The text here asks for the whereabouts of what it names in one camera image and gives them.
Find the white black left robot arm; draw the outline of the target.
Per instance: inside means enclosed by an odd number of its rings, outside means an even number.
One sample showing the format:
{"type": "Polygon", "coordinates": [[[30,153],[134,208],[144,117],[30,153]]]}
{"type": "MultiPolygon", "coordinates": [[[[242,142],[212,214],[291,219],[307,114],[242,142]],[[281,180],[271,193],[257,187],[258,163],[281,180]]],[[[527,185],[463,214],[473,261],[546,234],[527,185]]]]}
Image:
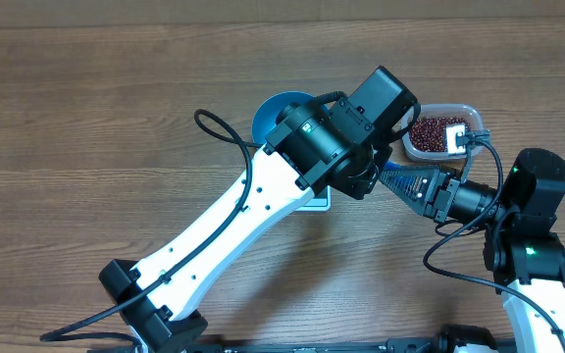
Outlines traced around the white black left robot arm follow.
{"type": "Polygon", "coordinates": [[[99,279],[137,352],[181,352],[207,327],[197,307],[219,276],[263,232],[332,187],[369,194],[399,138],[393,127],[417,97],[377,67],[351,94],[331,92],[281,109],[237,181],[156,252],[114,260],[99,279]]]}

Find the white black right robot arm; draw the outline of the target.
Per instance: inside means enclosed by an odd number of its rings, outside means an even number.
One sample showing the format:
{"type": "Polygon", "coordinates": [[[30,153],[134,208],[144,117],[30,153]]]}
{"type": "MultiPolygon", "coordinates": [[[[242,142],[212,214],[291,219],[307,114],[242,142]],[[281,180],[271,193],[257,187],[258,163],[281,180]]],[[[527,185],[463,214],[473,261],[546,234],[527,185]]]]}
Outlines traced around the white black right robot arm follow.
{"type": "Polygon", "coordinates": [[[565,247],[552,227],[565,195],[565,160],[522,150],[494,189],[444,166],[387,167],[380,182],[439,226],[486,234],[483,257],[519,352],[565,352],[565,247]]]}

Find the blue measuring scoop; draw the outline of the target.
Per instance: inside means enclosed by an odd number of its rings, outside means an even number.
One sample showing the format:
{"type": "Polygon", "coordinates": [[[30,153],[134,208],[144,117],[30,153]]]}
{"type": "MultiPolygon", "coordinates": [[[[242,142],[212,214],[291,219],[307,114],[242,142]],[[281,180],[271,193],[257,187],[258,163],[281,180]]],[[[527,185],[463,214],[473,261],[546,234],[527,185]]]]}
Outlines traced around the blue measuring scoop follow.
{"type": "Polygon", "coordinates": [[[401,170],[402,166],[391,161],[387,161],[384,166],[385,170],[401,170]]]}

